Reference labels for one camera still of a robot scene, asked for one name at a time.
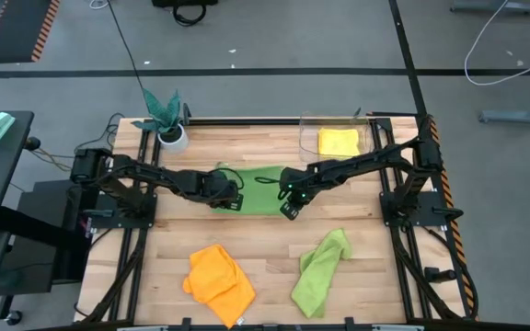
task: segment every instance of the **potted plant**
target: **potted plant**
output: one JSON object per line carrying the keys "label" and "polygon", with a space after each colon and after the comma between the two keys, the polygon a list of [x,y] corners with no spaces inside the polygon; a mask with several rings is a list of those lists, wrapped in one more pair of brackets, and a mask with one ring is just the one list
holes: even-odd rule
{"label": "potted plant", "polygon": [[145,89],[144,101],[151,120],[144,122],[136,120],[132,124],[139,129],[155,132],[167,152],[183,152],[188,146],[189,139],[179,117],[181,108],[179,93],[176,91],[164,107],[151,92]]}

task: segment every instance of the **orange cloth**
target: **orange cloth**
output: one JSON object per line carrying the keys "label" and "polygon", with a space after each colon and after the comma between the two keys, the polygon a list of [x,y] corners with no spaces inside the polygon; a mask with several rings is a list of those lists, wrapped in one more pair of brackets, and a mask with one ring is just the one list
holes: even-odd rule
{"label": "orange cloth", "polygon": [[243,270],[221,245],[211,245],[190,255],[190,275],[183,290],[212,309],[231,328],[247,310],[255,290]]}

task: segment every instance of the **fabric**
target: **fabric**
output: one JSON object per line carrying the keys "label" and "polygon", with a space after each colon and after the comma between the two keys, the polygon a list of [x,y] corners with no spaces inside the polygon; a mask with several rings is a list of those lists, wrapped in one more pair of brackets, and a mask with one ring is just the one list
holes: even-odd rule
{"label": "fabric", "polygon": [[255,299],[255,290],[243,270],[221,245],[190,255],[190,274],[183,290],[205,303],[231,328]]}
{"label": "fabric", "polygon": [[323,317],[328,289],[340,259],[351,257],[351,244],[343,229],[327,234],[317,249],[300,256],[300,280],[292,300],[308,318]]}
{"label": "fabric", "polygon": [[[221,163],[216,166],[228,167],[227,164]],[[279,179],[282,175],[283,166],[266,166],[253,169],[235,169],[243,178],[245,186],[239,190],[243,195],[243,205],[240,211],[231,211],[226,209],[213,209],[218,213],[236,213],[244,215],[282,215],[280,208],[285,200],[278,200],[277,194],[280,186],[277,184],[261,184],[255,181],[255,177],[267,177]],[[233,179],[240,186],[237,176],[230,171],[222,171],[229,179]]]}
{"label": "fabric", "polygon": [[359,132],[355,129],[318,131],[318,153],[322,155],[355,156],[359,155]]}

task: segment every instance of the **clear plastic container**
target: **clear plastic container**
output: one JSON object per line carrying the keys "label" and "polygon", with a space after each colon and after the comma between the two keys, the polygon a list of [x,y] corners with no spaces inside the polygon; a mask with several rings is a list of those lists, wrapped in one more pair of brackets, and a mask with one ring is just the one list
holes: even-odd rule
{"label": "clear plastic container", "polygon": [[369,122],[366,117],[324,116],[304,113],[300,117],[300,159],[313,163],[329,159],[346,159],[352,155],[322,154],[318,150],[318,133],[320,129],[356,130],[359,136],[357,150],[359,154],[372,151],[374,141],[371,137]]}

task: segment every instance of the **green cloth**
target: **green cloth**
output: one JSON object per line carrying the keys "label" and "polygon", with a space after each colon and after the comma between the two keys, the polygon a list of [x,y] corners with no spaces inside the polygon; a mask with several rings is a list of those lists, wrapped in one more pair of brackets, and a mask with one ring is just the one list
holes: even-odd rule
{"label": "green cloth", "polygon": [[[218,164],[216,168],[228,167],[227,164]],[[267,166],[254,169],[235,169],[243,178],[245,186],[239,190],[243,195],[243,204],[240,211],[226,209],[213,209],[216,213],[234,213],[243,215],[282,215],[280,208],[285,200],[278,200],[280,192],[278,184],[261,184],[255,181],[255,177],[267,177],[278,179],[282,175],[283,166]],[[228,179],[235,180],[240,186],[237,175],[231,171],[222,170]]]}
{"label": "green cloth", "polygon": [[317,249],[300,256],[300,280],[292,299],[308,318],[323,317],[332,276],[339,260],[351,257],[351,245],[343,229],[332,230]]}

